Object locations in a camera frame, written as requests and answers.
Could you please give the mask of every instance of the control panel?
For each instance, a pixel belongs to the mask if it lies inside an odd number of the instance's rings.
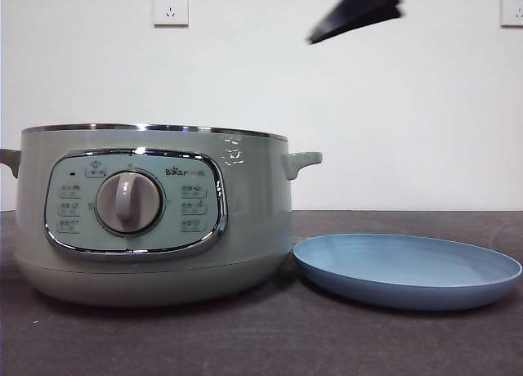
[[[78,151],[51,170],[48,237],[96,253],[154,253],[212,242],[226,224],[219,167],[170,150]]]

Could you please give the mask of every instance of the blue plate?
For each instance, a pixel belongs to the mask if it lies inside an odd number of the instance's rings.
[[[522,270],[487,248],[410,235],[325,235],[293,252],[305,276],[329,292],[419,311],[489,304],[514,287]]]

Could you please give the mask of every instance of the pot base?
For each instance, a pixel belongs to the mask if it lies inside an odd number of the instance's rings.
[[[61,300],[99,307],[158,307],[197,302],[236,293],[268,279],[287,253],[246,262],[184,271],[85,273],[42,268],[18,261],[40,292]]]

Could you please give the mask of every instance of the plate rim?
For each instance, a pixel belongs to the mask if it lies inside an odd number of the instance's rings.
[[[320,239],[320,238],[325,238],[325,237],[338,237],[338,236],[355,236],[355,235],[387,236],[387,237],[389,237],[389,236],[390,237],[392,237],[392,236],[409,237],[409,238],[415,238],[415,239],[431,239],[431,240],[435,240],[435,241],[438,241],[438,242],[446,242],[446,243],[458,244],[460,246],[465,245],[467,247],[478,248],[478,249],[481,249],[483,251],[487,251],[489,253],[497,253],[501,257],[508,258],[512,262],[516,263],[516,266],[518,267],[518,272],[516,272],[515,274],[510,275],[509,277],[504,278],[502,280],[494,280],[494,281],[491,281],[491,282],[485,283],[485,284],[456,284],[456,285],[451,285],[451,286],[449,286],[449,285],[446,285],[446,286],[436,286],[436,285],[420,285],[420,284],[401,284],[401,283],[397,283],[397,282],[386,282],[386,281],[381,281],[381,280],[366,280],[366,279],[363,279],[363,278],[356,278],[354,276],[343,275],[343,274],[339,274],[337,272],[328,271],[328,270],[325,270],[324,268],[313,266],[310,263],[305,262],[296,253],[296,248],[300,244],[303,244],[303,243],[308,242],[308,241],[312,241],[314,239]],[[309,237],[307,239],[303,239],[303,240],[297,242],[293,246],[293,256],[296,258],[298,264],[306,265],[306,266],[308,266],[310,268],[313,268],[313,269],[315,269],[317,271],[321,271],[321,272],[326,273],[328,275],[335,275],[335,276],[339,276],[339,277],[344,278],[344,279],[358,280],[360,282],[368,282],[368,283],[372,283],[372,284],[385,284],[385,285],[392,285],[392,286],[402,286],[402,287],[407,287],[407,288],[420,288],[420,289],[470,289],[470,288],[485,288],[485,287],[494,286],[494,285],[497,285],[497,284],[506,284],[506,283],[510,283],[510,282],[516,282],[519,278],[521,278],[521,275],[523,274],[523,266],[515,258],[510,257],[510,256],[508,256],[508,255],[506,255],[504,253],[501,253],[501,252],[498,252],[498,251],[494,251],[493,249],[490,249],[490,248],[480,247],[479,245],[473,245],[473,244],[468,244],[468,243],[462,243],[460,241],[453,241],[451,239],[438,239],[436,237],[426,237],[426,236],[422,236],[422,235],[402,235],[402,234],[399,234],[399,233],[398,234],[395,234],[395,233],[332,233],[332,234],[329,234],[329,235],[316,235],[316,236],[312,236],[312,237]]]

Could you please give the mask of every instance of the electric hot pot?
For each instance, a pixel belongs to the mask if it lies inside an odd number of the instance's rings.
[[[2,150],[19,178],[15,257],[39,291],[148,307],[267,279],[292,245],[289,181],[321,153],[285,137],[176,125],[27,128]]]

